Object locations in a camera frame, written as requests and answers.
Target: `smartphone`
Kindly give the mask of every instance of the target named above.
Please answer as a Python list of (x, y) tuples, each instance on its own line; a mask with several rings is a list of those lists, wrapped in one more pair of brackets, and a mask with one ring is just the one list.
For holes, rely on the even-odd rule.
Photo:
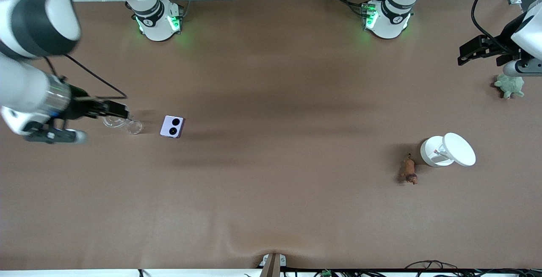
[(184, 118), (175, 116), (166, 116), (164, 123), (162, 123), (162, 129), (160, 135), (171, 138), (179, 138), (183, 131)]

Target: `black cable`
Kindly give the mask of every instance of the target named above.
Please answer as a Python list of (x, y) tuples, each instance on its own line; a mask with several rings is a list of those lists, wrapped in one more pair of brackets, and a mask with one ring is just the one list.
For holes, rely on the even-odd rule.
[(356, 11), (356, 9), (354, 8), (354, 7), (358, 7), (358, 8), (361, 7), (362, 5), (360, 3), (353, 3), (348, 0), (339, 0), (339, 1), (345, 3), (348, 6), (348, 8), (350, 8), (350, 10), (354, 12), (356, 15), (360, 17), (364, 17), (364, 15), (361, 12)]
[(51, 62), (51, 60), (49, 60), (49, 58), (47, 58), (47, 57), (43, 57), (43, 59), (45, 59), (45, 61), (46, 61), (47, 64), (49, 65), (49, 69), (51, 69), (51, 72), (53, 73), (53, 75), (55, 75), (56, 77), (58, 77), (58, 74), (56, 73), (56, 69), (55, 69), (55, 67), (53, 66), (53, 63)]
[(94, 78), (100, 80), (101, 82), (103, 82), (103, 84), (106, 84), (108, 87), (112, 88), (113, 90), (115, 90), (116, 92), (118, 92), (120, 95), (122, 95), (122, 97), (99, 97), (97, 96), (96, 98), (97, 99), (128, 99), (128, 96), (122, 92), (121, 90), (119, 90), (118, 88), (116, 88), (115, 86), (113, 86), (112, 84), (110, 84), (109, 82), (105, 81), (103, 78), (101, 78), (100, 76), (96, 75), (95, 73), (93, 73), (91, 70), (89, 70), (85, 65), (81, 64), (79, 61), (77, 61), (74, 57), (72, 57), (71, 55), (64, 55), (65, 57), (67, 57), (68, 59), (70, 59), (71, 61), (73, 61), (73, 63), (79, 65), (79, 67), (81, 67), (83, 70), (85, 70), (87, 73), (91, 74)]
[(478, 22), (476, 21), (476, 18), (474, 17), (474, 10), (476, 9), (477, 4), (478, 4), (478, 0), (474, 0), (472, 9), (470, 10), (470, 18), (472, 19), (474, 26), (476, 26), (478, 30), (480, 30), (483, 34), (485, 34), (495, 44), (499, 45), (499, 47), (501, 47), (505, 52), (509, 53), (510, 55), (514, 55), (515, 53), (512, 50), (510, 50), (509, 48), (501, 44), (497, 39), (494, 38), (494, 36), (492, 36), (489, 32), (483, 29), (482, 26), (480, 26), (480, 24), (478, 24)]

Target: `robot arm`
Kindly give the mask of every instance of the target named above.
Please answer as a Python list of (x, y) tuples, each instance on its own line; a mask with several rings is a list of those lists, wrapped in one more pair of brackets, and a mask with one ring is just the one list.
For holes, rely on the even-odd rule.
[(509, 77), (542, 76), (542, 0), (535, 1), (495, 37), (500, 45), (480, 35), (459, 48), (457, 63), (499, 55), (497, 66)]
[[(84, 132), (67, 129), (67, 119), (128, 116), (123, 105), (90, 100), (80, 88), (28, 64), (69, 53), (80, 34), (71, 0), (0, 0), (0, 105), (14, 133), (29, 141), (82, 142)], [(54, 119), (64, 119), (61, 130)]]
[(373, 0), (365, 27), (383, 39), (393, 39), (407, 27), (416, 0)]
[(152, 41), (164, 41), (180, 32), (182, 9), (169, 0), (126, 0), (139, 29)]

